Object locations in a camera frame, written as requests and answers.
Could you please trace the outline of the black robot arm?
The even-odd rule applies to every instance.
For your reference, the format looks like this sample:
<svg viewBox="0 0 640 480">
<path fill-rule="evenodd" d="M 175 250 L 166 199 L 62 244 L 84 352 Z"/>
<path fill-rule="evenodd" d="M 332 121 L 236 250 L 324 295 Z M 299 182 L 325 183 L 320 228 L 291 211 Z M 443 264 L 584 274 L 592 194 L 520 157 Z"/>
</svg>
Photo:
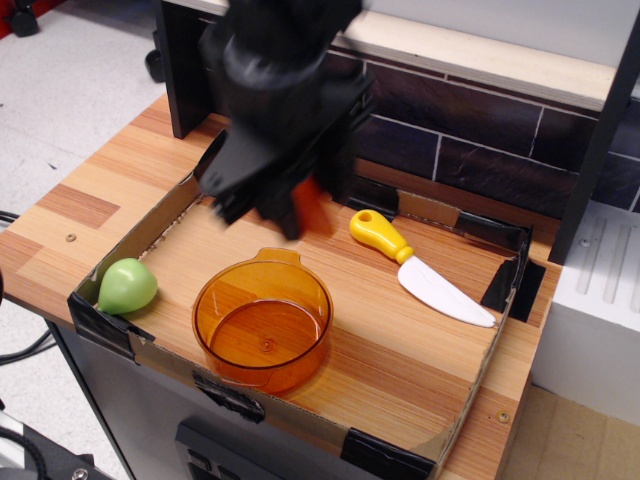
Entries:
<svg viewBox="0 0 640 480">
<path fill-rule="evenodd" d="M 250 211 L 296 240 L 329 234 L 320 198 L 348 196 L 354 136 L 373 104 L 362 62 L 330 71 L 331 43 L 361 13 L 359 1 L 233 1 L 199 49 L 210 88 L 230 117 L 196 176 L 233 224 Z"/>
</svg>

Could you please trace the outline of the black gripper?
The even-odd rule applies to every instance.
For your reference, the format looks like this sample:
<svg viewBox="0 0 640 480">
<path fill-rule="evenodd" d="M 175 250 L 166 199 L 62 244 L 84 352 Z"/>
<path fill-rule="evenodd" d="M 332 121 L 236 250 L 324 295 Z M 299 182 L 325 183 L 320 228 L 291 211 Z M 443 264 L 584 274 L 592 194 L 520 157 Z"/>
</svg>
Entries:
<svg viewBox="0 0 640 480">
<path fill-rule="evenodd" d="M 286 239 L 299 239 L 297 185 L 313 177 L 334 201 L 349 195 L 354 136 L 373 110 L 372 75 L 361 59 L 325 53 L 281 66 L 236 47 L 214 53 L 208 69 L 231 126 L 204 157 L 201 191 L 228 225 L 256 210 Z"/>
</svg>

